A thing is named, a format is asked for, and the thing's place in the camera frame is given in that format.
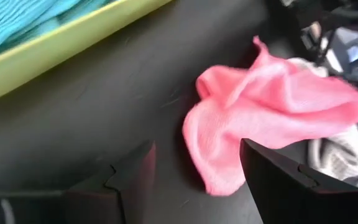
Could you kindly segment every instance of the black surface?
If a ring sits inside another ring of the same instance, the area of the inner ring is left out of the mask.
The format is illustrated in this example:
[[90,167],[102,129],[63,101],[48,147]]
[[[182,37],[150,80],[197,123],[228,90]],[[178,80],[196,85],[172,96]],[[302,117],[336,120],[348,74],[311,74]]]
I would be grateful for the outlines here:
[[249,139],[241,141],[240,157],[264,224],[358,223],[357,187]]
[[0,222],[44,224],[143,223],[155,174],[155,144],[65,190],[0,192]]
[[275,55],[294,55],[267,14],[260,0],[177,0],[0,98],[0,190],[65,188],[154,139],[146,223],[261,223],[246,185],[204,193],[180,130],[195,78],[250,65],[257,33]]

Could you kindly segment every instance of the pink cloth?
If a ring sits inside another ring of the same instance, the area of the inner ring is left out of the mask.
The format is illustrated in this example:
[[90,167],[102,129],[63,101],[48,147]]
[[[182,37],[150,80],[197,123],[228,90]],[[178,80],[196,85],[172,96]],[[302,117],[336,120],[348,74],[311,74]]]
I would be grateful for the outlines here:
[[244,182],[242,138],[279,149],[332,136],[358,122],[358,90],[338,78],[317,77],[269,55],[250,69],[213,66],[198,77],[201,101],[187,114],[183,135],[207,193],[230,195]]

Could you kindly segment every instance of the dark countertop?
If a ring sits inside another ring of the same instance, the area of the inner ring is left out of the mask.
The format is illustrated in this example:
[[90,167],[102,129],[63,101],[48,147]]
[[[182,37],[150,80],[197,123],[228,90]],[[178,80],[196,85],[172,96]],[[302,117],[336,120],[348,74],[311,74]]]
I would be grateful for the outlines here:
[[204,193],[180,130],[195,78],[250,64],[254,35],[295,54],[267,14],[260,0],[176,0],[0,98],[0,190],[65,188],[154,139],[146,223],[262,223],[246,185]]

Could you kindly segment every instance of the plastic tray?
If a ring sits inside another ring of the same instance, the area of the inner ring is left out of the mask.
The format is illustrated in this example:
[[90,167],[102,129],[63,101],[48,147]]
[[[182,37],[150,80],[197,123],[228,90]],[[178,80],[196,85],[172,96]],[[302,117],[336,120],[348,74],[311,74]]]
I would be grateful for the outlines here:
[[0,55],[0,96],[171,0],[117,0]]

